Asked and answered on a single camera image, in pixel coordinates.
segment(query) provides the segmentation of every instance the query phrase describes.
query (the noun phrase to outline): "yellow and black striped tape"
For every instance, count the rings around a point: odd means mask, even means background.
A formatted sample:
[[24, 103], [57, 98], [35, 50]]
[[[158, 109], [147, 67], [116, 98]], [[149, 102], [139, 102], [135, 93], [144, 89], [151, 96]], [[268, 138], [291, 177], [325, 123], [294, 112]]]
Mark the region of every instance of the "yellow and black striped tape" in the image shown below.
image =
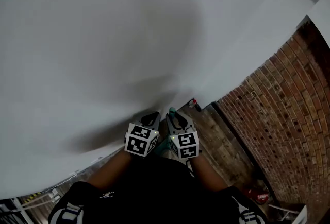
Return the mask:
[[37, 195], [40, 195], [40, 194], [41, 194], [41, 192], [36, 192], [36, 193], [32, 194], [28, 199], [26, 199], [26, 200], [24, 201], [24, 204], [26, 204], [27, 202], [30, 202], [30, 201], [33, 200]]

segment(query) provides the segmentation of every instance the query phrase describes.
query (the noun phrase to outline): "black sleeve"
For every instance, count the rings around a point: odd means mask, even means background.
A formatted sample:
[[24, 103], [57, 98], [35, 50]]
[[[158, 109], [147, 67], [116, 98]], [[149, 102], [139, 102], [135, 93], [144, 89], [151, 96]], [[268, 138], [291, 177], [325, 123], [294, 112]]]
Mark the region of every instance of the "black sleeve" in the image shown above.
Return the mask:
[[262, 210], [236, 187], [231, 186], [216, 193], [215, 204], [221, 209], [222, 223], [243, 223], [255, 220], [254, 223], [267, 223]]
[[84, 206], [88, 201], [100, 195], [99, 190], [87, 183], [87, 182], [76, 182], [72, 185], [68, 192], [60, 199], [60, 201], [55, 205], [52, 212], [48, 217], [48, 223], [56, 212], [61, 209], [65, 209], [68, 203], [75, 206]]

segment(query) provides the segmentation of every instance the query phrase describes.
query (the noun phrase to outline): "brick wall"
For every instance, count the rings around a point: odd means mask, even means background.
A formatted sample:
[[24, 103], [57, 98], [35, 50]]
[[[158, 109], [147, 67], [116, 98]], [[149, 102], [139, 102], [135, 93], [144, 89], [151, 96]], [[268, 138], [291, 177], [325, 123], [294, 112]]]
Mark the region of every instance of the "brick wall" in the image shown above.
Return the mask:
[[312, 22], [218, 101], [279, 201], [330, 205], [330, 49]]

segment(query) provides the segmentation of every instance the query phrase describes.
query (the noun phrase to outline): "forearm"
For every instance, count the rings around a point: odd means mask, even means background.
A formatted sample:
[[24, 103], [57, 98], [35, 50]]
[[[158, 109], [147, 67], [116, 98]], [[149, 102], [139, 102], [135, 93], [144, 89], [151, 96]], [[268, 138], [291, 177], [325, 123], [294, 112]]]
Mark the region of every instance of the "forearm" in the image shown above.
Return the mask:
[[190, 164], [195, 176], [204, 188], [217, 192], [227, 187], [225, 181], [213, 169], [202, 153], [198, 157], [190, 158]]
[[122, 149], [104, 166], [91, 175], [87, 182], [100, 190], [105, 190], [119, 179], [119, 177], [127, 170], [131, 161], [132, 157], [130, 153]]

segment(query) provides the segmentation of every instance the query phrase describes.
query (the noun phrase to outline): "white cube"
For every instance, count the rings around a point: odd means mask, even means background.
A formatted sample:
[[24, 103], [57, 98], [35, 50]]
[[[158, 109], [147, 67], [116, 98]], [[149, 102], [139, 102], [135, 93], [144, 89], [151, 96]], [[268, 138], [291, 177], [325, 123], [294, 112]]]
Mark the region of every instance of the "white cube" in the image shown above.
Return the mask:
[[154, 149], [158, 136], [158, 131], [130, 123], [125, 135], [125, 151], [146, 157]]
[[198, 156], [199, 141], [196, 131], [179, 135], [170, 135], [169, 137], [172, 150], [180, 159]]

